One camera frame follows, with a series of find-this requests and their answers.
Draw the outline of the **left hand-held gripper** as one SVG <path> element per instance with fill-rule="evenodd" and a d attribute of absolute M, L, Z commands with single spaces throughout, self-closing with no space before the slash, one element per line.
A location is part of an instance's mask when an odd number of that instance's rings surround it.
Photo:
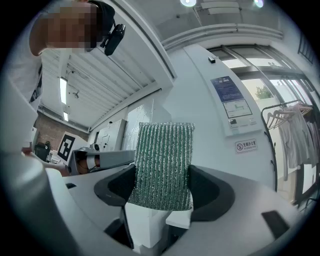
<path fill-rule="evenodd" d="M 92 152 L 89 143 L 80 136 L 65 132 L 57 150 L 58 159 L 66 165 L 70 175 L 87 174 L 96 168 L 100 152 Z M 99 154 L 100 168 L 115 168 L 135 161 L 135 150 L 107 151 Z M 88 168 L 87 157 L 92 155 L 93 166 Z"/>

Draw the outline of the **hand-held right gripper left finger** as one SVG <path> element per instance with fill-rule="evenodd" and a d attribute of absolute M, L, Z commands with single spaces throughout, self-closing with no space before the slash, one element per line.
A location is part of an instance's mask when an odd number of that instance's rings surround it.
<path fill-rule="evenodd" d="M 60 216 L 81 250 L 134 248 L 125 205 L 135 171 L 133 164 L 69 177 L 46 170 Z"/>

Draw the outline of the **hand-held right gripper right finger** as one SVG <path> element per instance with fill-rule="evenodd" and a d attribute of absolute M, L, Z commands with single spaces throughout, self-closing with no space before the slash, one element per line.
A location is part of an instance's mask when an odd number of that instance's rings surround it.
<path fill-rule="evenodd" d="M 254 256 L 277 247 L 300 212 L 271 188 L 201 166 L 188 168 L 189 229 L 163 256 Z"/>

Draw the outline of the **green scouring pad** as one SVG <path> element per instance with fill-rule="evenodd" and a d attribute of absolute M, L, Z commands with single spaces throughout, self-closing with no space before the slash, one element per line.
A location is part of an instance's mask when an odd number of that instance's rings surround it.
<path fill-rule="evenodd" d="M 139 124 L 129 203 L 159 211 L 192 208 L 188 167 L 194 131 L 195 125 L 189 122 Z"/>

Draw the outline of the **white appliance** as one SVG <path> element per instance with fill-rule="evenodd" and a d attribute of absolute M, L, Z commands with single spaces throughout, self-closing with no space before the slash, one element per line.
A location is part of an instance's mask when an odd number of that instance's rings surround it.
<path fill-rule="evenodd" d="M 100 152 L 120 151 L 126 127 L 126 120 L 109 123 L 99 131 L 96 143 Z"/>

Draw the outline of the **plastic-wrapped panel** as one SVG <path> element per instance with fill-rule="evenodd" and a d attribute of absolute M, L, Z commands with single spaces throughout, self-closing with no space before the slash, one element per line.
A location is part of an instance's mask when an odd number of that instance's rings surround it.
<path fill-rule="evenodd" d="M 127 122 L 121 150 L 135 150 L 140 123 L 168 123 L 172 121 L 170 113 L 155 99 L 137 106 L 127 114 Z"/>

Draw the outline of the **white no-smoking sign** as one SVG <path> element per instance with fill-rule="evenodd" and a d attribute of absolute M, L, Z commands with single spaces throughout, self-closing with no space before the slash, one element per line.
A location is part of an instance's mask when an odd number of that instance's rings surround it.
<path fill-rule="evenodd" d="M 237 154 L 248 153 L 258 149 L 257 140 L 255 138 L 235 142 L 235 152 Z"/>

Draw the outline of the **black office chair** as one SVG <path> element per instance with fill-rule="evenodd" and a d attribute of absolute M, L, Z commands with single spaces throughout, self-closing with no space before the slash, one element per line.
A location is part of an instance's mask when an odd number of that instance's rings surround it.
<path fill-rule="evenodd" d="M 38 142 L 34 147 L 35 155 L 40 158 L 42 161 L 46 162 L 47 157 L 51 151 L 51 143 L 46 141 L 45 143 Z"/>

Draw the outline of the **white floor plan sheet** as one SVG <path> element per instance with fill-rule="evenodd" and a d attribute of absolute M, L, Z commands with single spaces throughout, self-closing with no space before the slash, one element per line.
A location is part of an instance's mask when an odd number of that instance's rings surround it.
<path fill-rule="evenodd" d="M 252 115 L 252 111 L 245 99 L 224 102 L 223 107 L 229 119 Z"/>

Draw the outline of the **white clothes hanger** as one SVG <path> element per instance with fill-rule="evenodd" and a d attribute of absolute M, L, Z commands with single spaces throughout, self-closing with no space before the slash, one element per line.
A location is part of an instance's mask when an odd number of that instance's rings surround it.
<path fill-rule="evenodd" d="M 279 110 L 275 110 L 274 112 L 269 112 L 267 114 L 266 125 L 268 130 L 274 129 L 278 127 L 280 124 L 285 122 L 286 119 L 283 117 L 283 112 Z"/>
<path fill-rule="evenodd" d="M 273 115 L 277 119 L 275 125 L 280 125 L 284 123 L 287 119 L 294 116 L 296 113 L 294 111 L 283 111 L 283 110 L 275 110 Z"/>

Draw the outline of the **pale hanging garment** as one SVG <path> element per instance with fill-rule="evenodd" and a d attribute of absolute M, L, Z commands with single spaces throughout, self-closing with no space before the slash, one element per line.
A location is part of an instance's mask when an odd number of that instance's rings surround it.
<path fill-rule="evenodd" d="M 312 165 L 314 160 L 313 141 L 298 104 L 285 108 L 295 115 L 278 126 L 283 152 L 283 179 L 288 180 L 289 170 L 301 165 Z"/>

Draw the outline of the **blue poster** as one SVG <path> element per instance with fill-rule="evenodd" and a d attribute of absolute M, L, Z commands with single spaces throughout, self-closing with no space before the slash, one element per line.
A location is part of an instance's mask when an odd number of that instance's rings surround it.
<path fill-rule="evenodd" d="M 243 100 L 244 96 L 229 76 L 210 80 L 222 103 Z"/>

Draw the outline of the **wooden clothes hanger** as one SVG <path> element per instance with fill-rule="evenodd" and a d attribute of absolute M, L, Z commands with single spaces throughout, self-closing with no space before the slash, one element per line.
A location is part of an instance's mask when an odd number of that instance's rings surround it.
<path fill-rule="evenodd" d="M 297 105 L 297 107 L 303 116 L 305 116 L 306 114 L 308 114 L 309 112 L 311 112 L 313 110 L 312 105 L 308 105 L 308 104 L 304 104 L 304 103 L 299 103 Z"/>

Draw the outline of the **black-framed window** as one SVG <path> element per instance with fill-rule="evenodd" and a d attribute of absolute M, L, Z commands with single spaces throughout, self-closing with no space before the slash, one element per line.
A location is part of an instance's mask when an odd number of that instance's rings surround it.
<path fill-rule="evenodd" d="M 306 72 L 275 48 L 236 44 L 209 51 L 238 76 L 264 114 L 297 102 L 320 111 L 320 95 Z"/>

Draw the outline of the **black railing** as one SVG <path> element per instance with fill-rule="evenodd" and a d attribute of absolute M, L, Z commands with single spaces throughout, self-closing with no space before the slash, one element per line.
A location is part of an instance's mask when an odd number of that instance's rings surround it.
<path fill-rule="evenodd" d="M 314 63 L 315 53 L 305 35 L 300 33 L 300 40 L 297 53 L 303 56 L 310 64 Z"/>

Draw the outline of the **white wall panel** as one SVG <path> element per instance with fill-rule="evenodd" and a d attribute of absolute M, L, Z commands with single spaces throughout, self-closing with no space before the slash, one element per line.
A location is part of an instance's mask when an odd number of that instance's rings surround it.
<path fill-rule="evenodd" d="M 244 99 L 246 100 L 250 110 L 252 111 L 252 115 L 228 118 L 224 105 L 221 102 L 216 89 L 211 83 L 212 79 L 225 76 L 229 76 L 236 84 Z M 206 73 L 203 75 L 203 77 L 205 79 L 209 97 L 209 108 L 207 115 L 211 119 L 213 119 L 213 122 L 224 137 L 231 138 L 235 136 L 243 136 L 250 133 L 260 132 L 263 129 L 261 118 L 258 117 L 258 105 L 256 104 L 248 89 L 236 75 L 230 73 Z"/>

